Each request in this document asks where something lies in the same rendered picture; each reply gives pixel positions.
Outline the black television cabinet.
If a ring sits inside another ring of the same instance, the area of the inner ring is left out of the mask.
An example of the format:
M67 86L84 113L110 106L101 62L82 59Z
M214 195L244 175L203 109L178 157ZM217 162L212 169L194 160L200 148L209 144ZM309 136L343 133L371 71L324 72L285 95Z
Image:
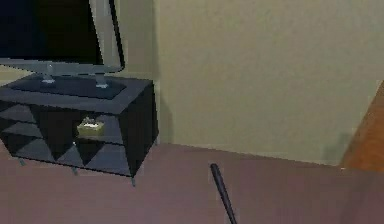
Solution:
M133 178L158 136L151 80L61 76L52 84L33 74L0 87L0 141L11 156ZM89 117L101 136L80 136Z

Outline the yellow tissue box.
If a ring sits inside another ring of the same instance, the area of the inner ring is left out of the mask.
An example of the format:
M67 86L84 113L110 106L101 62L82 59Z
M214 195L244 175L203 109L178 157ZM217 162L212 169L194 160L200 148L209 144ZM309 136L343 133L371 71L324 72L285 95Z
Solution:
M89 117L85 117L77 126L77 132L80 136L101 136L104 132L105 124Z

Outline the black flat television set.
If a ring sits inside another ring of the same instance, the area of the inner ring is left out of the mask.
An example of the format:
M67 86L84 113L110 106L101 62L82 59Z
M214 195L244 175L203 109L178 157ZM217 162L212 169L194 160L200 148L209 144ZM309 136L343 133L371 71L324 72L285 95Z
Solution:
M114 0L0 0L0 65L105 88L125 67Z

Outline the brown wooden door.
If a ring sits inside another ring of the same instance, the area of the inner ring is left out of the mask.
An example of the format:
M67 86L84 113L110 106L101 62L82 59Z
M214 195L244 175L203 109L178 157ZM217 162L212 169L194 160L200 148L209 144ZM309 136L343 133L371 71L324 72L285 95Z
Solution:
M340 167L384 172L384 81L358 126Z

